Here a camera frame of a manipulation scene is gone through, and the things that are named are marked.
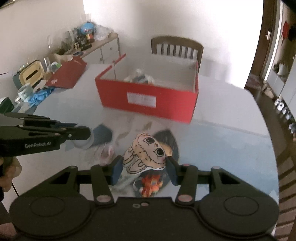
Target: floor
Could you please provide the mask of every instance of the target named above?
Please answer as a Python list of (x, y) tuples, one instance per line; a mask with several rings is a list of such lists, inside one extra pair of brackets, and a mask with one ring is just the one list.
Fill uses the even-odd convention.
[(248, 79), (245, 89), (253, 95), (258, 104), (270, 133), (275, 155), (278, 156), (292, 141), (288, 123), (275, 108), (274, 99), (269, 98), (258, 87), (254, 86), (253, 79)]
[(250, 73), (246, 83), (246, 87), (255, 90), (261, 90), (261, 88), (263, 87), (263, 80), (260, 77)]

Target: door handle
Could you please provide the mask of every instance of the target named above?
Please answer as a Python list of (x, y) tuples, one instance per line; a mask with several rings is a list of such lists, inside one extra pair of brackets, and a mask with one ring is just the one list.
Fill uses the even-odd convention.
[(271, 31), (270, 30), (268, 30), (268, 33), (265, 35), (265, 37), (267, 38), (268, 41), (271, 39)]

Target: cabinet door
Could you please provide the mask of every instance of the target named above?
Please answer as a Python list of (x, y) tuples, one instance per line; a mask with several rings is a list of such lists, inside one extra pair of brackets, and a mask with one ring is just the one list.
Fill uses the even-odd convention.
[(102, 54), (105, 64), (111, 64), (113, 60), (119, 58), (117, 39), (102, 46)]
[(91, 52), (83, 58), (83, 61), (87, 62), (88, 64), (102, 64), (103, 58), (101, 54), (101, 49), (98, 48), (95, 51)]
[(273, 89), (274, 93), (277, 95), (277, 97), (279, 97), (279, 95), (281, 94), (283, 87), (284, 87), (284, 82), (278, 76), (276, 78), (276, 82), (275, 82), (274, 86), (272, 87), (272, 89)]
[(295, 92), (296, 92), (296, 61), (294, 60), (289, 77), (286, 81), (283, 91), (281, 92), (281, 95), (287, 105), (291, 102), (293, 96), (295, 95)]
[(296, 117), (296, 94), (292, 97), (290, 104), (288, 105), (292, 115)]
[(267, 83), (270, 85), (271, 88), (274, 86), (277, 77), (278, 76), (277, 76), (276, 72), (271, 70), (268, 77), (267, 77)]

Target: blue cloth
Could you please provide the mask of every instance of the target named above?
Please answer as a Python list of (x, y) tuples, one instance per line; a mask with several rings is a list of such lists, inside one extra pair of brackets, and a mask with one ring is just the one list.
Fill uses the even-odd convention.
[(44, 90), (36, 92), (33, 97), (29, 100), (31, 107), (34, 105), (39, 105), (42, 101), (46, 99), (54, 91), (54, 87), (49, 87)]

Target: cable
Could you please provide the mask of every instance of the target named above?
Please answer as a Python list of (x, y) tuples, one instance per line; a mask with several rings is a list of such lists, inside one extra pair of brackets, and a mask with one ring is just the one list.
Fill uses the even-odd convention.
[(13, 183), (11, 183), (13, 189), (15, 190), (15, 193), (17, 194), (17, 196), (19, 197), (18, 193), (17, 193), (17, 190), (15, 189), (15, 186), (13, 185)]

